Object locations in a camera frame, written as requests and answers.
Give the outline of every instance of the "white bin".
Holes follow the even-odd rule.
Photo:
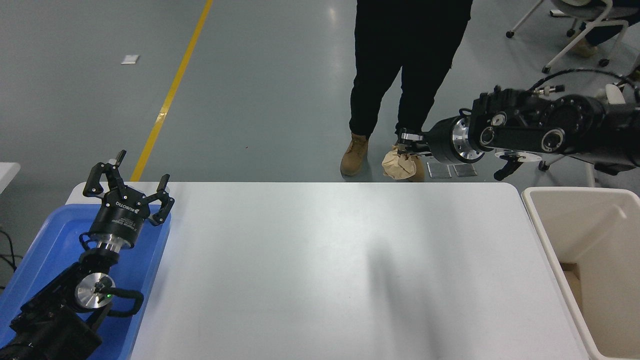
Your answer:
[[[638,196],[558,187],[528,188],[522,198],[591,358],[640,359]],[[561,263],[577,264],[577,276]]]

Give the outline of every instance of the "black cable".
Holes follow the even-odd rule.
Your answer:
[[[0,259],[5,260],[7,264],[9,264],[9,266],[11,267],[11,269],[13,269],[13,272],[15,272],[15,270],[17,269],[17,267],[11,263],[11,261],[9,261],[9,259],[7,259],[6,257],[0,255]]]
[[[555,74],[551,74],[551,75],[547,76],[546,78],[542,78],[542,79],[538,80],[538,82],[533,84],[533,86],[530,87],[530,89],[528,89],[528,91],[532,92],[536,88],[540,87],[540,85],[542,85],[542,84],[546,83],[547,81],[555,78],[556,76],[570,74],[572,72],[596,72],[598,74],[609,75],[609,76],[612,76],[612,77],[614,77],[614,78],[616,78],[618,80],[622,80],[625,83],[629,84],[634,89],[634,97],[636,98],[636,102],[640,102],[640,88],[638,88],[638,86],[636,84],[634,84],[633,80],[631,80],[628,76],[623,76],[623,75],[616,74],[615,72],[604,71],[604,70],[599,70],[599,69],[578,68],[578,69],[560,70],[559,72],[556,72]]]
[[[13,269],[15,270],[15,252],[13,251],[13,241],[11,240],[11,236],[6,233],[6,231],[0,229],[0,233],[3,233],[6,238],[9,240],[9,248],[11,249],[11,259],[13,260]]]
[[[0,254],[0,256],[11,256],[11,254]],[[24,259],[22,255],[14,255],[17,259]]]

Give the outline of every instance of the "table surface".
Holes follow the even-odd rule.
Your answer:
[[[0,193],[9,185],[18,171],[20,171],[18,163],[0,163]]]
[[[170,188],[131,360],[589,358],[511,185]]]

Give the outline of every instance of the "metal disc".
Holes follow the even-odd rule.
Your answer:
[[[96,284],[101,281],[111,281],[110,287],[115,287],[115,282],[109,275],[101,272],[89,274],[76,286],[76,301],[78,305],[85,309],[97,309],[111,302],[111,297],[95,292]]]

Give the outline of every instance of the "tan boot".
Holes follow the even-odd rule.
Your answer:
[[[583,38],[580,41],[578,41],[578,43],[575,44],[570,51],[580,57],[590,58],[596,53],[598,53],[598,47],[589,44],[587,39]]]
[[[416,155],[411,155],[411,160],[415,163],[415,175],[411,176],[408,180],[412,183],[424,182],[424,165],[420,158]]]
[[[351,134],[351,143],[347,152],[342,156],[340,172],[346,176],[354,176],[362,169],[362,160],[367,154],[369,141],[364,135]]]

